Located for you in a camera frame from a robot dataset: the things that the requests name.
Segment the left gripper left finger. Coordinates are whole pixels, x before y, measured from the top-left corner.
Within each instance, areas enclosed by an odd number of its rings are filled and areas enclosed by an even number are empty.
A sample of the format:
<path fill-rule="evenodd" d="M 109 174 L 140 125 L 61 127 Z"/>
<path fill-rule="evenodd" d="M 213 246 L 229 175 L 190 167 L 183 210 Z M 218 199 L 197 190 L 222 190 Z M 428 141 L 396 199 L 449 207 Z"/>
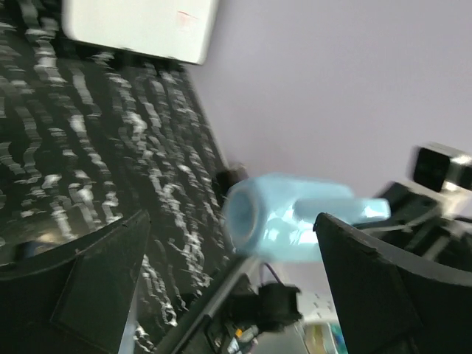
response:
<path fill-rule="evenodd" d="M 147 246 L 139 211 L 1 266 L 2 353 L 118 353 Z"/>

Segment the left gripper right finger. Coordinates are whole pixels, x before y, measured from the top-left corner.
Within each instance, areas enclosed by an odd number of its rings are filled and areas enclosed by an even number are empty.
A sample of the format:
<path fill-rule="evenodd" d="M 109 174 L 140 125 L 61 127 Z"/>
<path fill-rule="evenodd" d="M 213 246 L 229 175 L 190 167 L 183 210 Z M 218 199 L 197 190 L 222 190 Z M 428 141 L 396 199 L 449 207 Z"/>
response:
<path fill-rule="evenodd" d="M 313 227 L 349 353 L 471 352 L 471 273 L 328 214 Z"/>

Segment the light blue mug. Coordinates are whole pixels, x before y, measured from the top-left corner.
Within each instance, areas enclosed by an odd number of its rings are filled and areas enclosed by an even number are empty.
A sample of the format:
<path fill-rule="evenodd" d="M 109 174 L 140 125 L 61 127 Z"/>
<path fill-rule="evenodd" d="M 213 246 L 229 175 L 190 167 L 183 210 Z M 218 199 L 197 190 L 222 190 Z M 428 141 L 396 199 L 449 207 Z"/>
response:
<path fill-rule="evenodd" d="M 223 232 L 237 254 L 265 261 L 319 262 L 313 231 L 321 213 L 356 225 L 391 215 L 383 198 L 360 198 L 345 184 L 270 173 L 239 181 L 223 203 Z"/>

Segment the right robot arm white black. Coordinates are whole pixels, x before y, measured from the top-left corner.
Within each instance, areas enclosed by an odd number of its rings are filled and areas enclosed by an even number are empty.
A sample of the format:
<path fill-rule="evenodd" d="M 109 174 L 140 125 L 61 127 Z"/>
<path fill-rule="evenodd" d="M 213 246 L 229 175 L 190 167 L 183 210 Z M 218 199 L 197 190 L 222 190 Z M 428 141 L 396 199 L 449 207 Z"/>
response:
<path fill-rule="evenodd" d="M 393 182 L 380 198 L 386 221 L 362 231 L 436 263 L 471 270 L 471 219 L 460 212 L 471 201 L 471 155 L 439 143 L 418 146 L 405 182 Z"/>

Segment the black marble pattern mat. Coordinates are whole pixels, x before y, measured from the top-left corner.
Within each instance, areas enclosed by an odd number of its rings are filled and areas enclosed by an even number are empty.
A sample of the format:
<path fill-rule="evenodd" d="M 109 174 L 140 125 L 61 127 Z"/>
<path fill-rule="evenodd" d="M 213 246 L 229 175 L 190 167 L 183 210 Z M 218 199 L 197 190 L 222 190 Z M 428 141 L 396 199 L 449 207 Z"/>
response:
<path fill-rule="evenodd" d="M 76 44 L 60 12 L 1 3 L 1 266 L 146 211 L 123 335 L 172 353 L 234 262 L 221 157 L 182 66 Z"/>

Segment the white whiteboard black frame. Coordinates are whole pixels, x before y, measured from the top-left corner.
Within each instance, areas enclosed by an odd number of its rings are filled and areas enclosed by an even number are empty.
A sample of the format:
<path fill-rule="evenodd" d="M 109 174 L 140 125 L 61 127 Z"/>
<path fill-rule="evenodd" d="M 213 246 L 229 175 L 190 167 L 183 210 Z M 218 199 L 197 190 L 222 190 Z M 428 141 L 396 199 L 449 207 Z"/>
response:
<path fill-rule="evenodd" d="M 62 28 L 84 44 L 201 65 L 217 0 L 68 0 Z"/>

